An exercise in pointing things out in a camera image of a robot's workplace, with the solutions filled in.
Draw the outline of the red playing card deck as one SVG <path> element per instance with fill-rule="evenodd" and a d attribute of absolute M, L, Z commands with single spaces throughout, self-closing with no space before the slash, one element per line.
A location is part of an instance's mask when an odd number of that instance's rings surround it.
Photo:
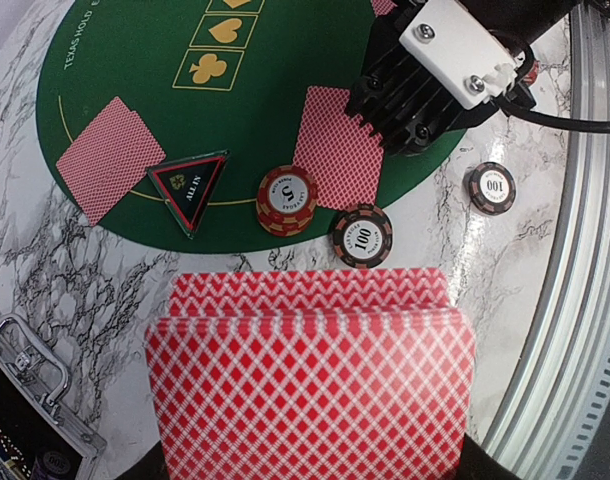
<path fill-rule="evenodd" d="M 174 479 L 451 479 L 475 334 L 435 268 L 183 274 L 145 334 Z"/>

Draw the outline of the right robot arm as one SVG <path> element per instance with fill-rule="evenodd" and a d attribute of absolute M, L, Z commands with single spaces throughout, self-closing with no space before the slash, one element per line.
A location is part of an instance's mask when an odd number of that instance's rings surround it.
<path fill-rule="evenodd" d="M 488 30 L 498 30 L 533 43 L 578 4 L 578 0 L 461 0 Z"/>

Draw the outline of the brown poker chip stack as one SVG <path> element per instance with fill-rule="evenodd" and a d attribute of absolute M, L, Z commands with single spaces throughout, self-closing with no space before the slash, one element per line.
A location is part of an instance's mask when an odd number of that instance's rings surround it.
<path fill-rule="evenodd" d="M 509 170 L 496 162 L 484 162 L 466 178 L 470 200 L 483 214 L 508 212 L 516 200 L 517 187 Z"/>

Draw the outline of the orange chip stack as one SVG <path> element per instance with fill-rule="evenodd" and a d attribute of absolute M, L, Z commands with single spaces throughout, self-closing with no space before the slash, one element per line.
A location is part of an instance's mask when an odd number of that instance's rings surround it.
<path fill-rule="evenodd" d="M 307 229 L 318 204 L 318 186 L 303 168 L 282 165 L 262 179 L 256 196 L 260 225 L 270 234 L 291 237 Z"/>

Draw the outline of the single red playing card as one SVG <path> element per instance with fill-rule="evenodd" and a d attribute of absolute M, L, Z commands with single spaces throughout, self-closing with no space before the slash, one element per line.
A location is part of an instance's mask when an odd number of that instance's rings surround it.
<path fill-rule="evenodd" d="M 56 168 L 94 226 L 165 156 L 139 114 L 116 96 L 68 147 Z"/>

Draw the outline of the triangular all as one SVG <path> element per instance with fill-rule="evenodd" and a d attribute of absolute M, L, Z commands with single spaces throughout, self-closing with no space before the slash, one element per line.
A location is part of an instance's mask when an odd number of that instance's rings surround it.
<path fill-rule="evenodd" d="M 192 239 L 230 156 L 229 150 L 164 161 L 147 169 L 156 191 Z"/>

